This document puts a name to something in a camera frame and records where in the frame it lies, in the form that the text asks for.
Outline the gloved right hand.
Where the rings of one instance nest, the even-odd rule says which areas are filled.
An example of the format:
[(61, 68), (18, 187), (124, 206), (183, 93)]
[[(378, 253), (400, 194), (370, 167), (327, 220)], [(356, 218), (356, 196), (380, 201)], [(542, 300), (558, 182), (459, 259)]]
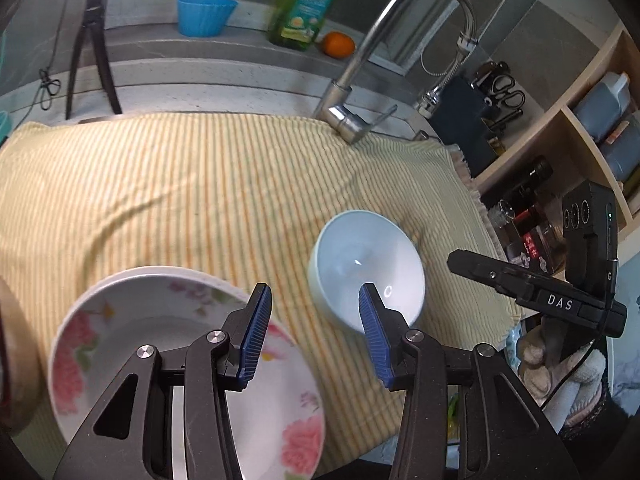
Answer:
[(516, 354), (521, 361), (518, 377), (558, 434), (587, 419), (602, 398), (605, 357), (593, 350), (582, 364), (589, 346), (562, 358), (568, 327), (556, 318), (542, 322), (521, 336)]

